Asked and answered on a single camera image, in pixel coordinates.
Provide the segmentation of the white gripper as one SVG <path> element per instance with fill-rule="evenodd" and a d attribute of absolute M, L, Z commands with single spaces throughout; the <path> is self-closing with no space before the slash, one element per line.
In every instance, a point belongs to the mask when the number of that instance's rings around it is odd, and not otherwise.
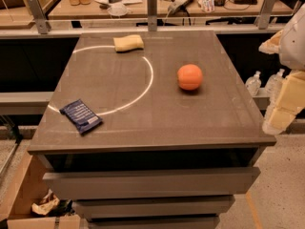
<path fill-rule="evenodd" d="M 305 4 L 258 50 L 267 54 L 279 52 L 282 65 L 292 71 L 274 84 L 262 130 L 267 135 L 284 132 L 305 108 Z"/>

